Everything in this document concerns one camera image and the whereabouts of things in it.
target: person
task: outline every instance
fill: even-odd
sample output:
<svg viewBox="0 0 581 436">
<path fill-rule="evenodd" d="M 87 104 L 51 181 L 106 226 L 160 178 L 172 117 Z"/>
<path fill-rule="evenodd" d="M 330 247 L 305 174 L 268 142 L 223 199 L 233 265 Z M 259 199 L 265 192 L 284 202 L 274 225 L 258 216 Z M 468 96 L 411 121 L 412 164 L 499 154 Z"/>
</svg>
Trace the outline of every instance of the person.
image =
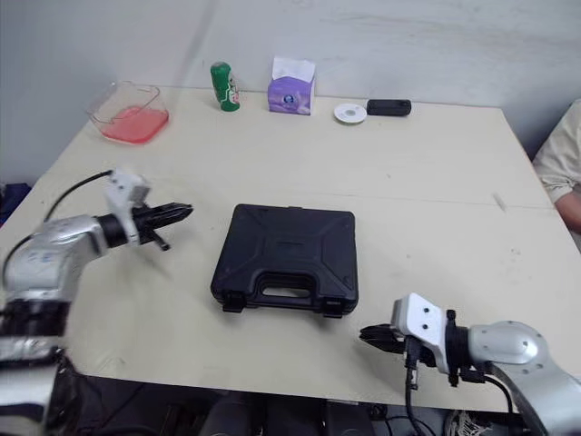
<svg viewBox="0 0 581 436">
<path fill-rule="evenodd" d="M 581 252 L 581 99 L 569 107 L 533 165 Z"/>
</svg>

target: table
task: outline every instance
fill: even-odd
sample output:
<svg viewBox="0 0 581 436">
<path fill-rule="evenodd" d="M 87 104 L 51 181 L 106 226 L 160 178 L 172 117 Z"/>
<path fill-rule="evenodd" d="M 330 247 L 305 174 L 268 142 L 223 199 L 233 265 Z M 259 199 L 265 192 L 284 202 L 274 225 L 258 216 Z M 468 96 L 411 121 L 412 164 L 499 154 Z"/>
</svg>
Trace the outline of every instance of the table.
<svg viewBox="0 0 581 436">
<path fill-rule="evenodd" d="M 6 254 L 67 187 L 129 164 L 148 203 L 192 203 L 154 244 L 110 253 L 85 270 L 68 325 L 80 371 L 103 377 L 352 401 L 403 403 L 401 356 L 358 339 L 418 292 L 458 311 L 459 325 L 519 320 L 581 374 L 576 326 L 581 256 L 499 109 L 414 104 L 407 118 L 338 124 L 273 114 L 265 94 L 218 110 L 212 91 L 164 88 L 168 127 L 145 146 L 115 144 L 87 124 L 0 231 Z M 348 210 L 356 216 L 359 305 L 341 320 L 259 308 L 224 313 L 210 282 L 237 203 Z M 103 182 L 55 216 L 104 214 Z M 448 387 L 420 370 L 414 404 L 503 411 L 494 387 Z"/>
</svg>

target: black remote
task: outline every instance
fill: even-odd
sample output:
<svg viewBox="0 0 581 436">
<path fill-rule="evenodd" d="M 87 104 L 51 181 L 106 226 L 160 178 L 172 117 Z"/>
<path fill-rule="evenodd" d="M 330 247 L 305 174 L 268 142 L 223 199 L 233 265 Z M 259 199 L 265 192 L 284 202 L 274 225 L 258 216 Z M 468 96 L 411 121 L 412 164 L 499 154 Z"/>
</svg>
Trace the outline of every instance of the black remote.
<svg viewBox="0 0 581 436">
<path fill-rule="evenodd" d="M 411 112 L 410 100 L 368 100 L 368 115 L 407 116 Z"/>
</svg>

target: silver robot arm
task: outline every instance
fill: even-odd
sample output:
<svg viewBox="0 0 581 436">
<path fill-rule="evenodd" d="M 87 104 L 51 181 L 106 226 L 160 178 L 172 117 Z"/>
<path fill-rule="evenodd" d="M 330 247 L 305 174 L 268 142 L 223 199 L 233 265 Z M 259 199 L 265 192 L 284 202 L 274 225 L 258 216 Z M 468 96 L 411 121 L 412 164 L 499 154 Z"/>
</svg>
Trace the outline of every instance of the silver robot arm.
<svg viewBox="0 0 581 436">
<path fill-rule="evenodd" d="M 69 308 L 86 264 L 110 248 L 156 242 L 154 231 L 183 220 L 189 204 L 149 208 L 146 182 L 116 171 L 107 202 L 113 213 L 44 223 L 5 265 L 0 323 L 0 432 L 69 434 L 80 410 L 78 377 L 65 356 Z"/>
<path fill-rule="evenodd" d="M 545 338 L 521 322 L 474 325 L 468 348 L 476 366 L 510 389 L 531 430 L 542 434 L 581 431 L 581 383 L 553 361 Z"/>
<path fill-rule="evenodd" d="M 545 338 L 521 322 L 457 327 L 454 311 L 444 313 L 412 293 L 395 302 L 391 324 L 367 327 L 360 338 L 407 354 L 407 342 L 420 343 L 418 360 L 448 374 L 452 386 L 458 379 L 484 382 L 485 374 L 494 375 L 535 434 L 581 431 L 581 383 L 551 359 Z"/>
</svg>

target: purple tissue box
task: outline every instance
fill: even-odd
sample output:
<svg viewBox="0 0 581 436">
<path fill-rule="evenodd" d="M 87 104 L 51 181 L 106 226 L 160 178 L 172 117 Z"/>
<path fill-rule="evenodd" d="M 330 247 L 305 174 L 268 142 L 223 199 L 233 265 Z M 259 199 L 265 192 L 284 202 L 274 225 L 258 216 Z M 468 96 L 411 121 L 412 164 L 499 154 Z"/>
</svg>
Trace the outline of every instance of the purple tissue box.
<svg viewBox="0 0 581 436">
<path fill-rule="evenodd" d="M 294 77 L 281 77 L 269 84 L 269 108 L 283 114 L 310 115 L 315 79 L 305 82 Z"/>
</svg>

